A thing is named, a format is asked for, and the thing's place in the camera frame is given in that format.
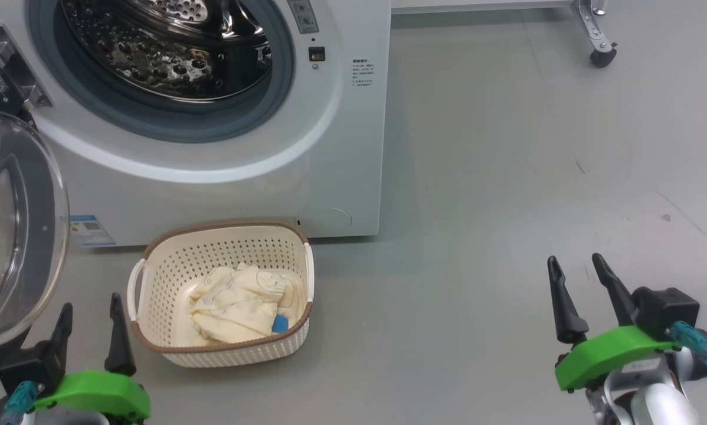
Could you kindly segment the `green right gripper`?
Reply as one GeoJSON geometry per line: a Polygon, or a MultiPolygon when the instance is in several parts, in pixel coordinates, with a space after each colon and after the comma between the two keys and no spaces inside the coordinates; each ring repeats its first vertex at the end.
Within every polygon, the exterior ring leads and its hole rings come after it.
{"type": "Polygon", "coordinates": [[[566,288],[565,274],[556,256],[547,260],[551,303],[557,339],[562,344],[577,345],[554,368],[554,376],[562,392],[574,392],[612,371],[658,351],[674,351],[682,347],[668,339],[657,341],[634,326],[636,306],[631,293],[610,268],[601,253],[592,254],[592,263],[601,284],[606,288],[618,320],[618,326],[586,341],[588,323],[578,315],[566,288]]]}

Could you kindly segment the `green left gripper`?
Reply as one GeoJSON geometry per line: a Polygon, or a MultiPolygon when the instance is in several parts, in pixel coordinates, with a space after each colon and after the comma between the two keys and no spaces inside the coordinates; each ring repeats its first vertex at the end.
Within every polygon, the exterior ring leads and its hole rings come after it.
{"type": "MultiPolygon", "coordinates": [[[[110,318],[113,328],[109,353],[104,362],[106,371],[81,371],[65,375],[53,393],[41,395],[33,404],[36,411],[63,407],[97,412],[125,422],[144,422],[151,417],[148,393],[132,379],[137,366],[119,293],[111,296],[110,318]]],[[[66,302],[50,338],[58,356],[67,355],[72,330],[73,305],[66,302]]]]}

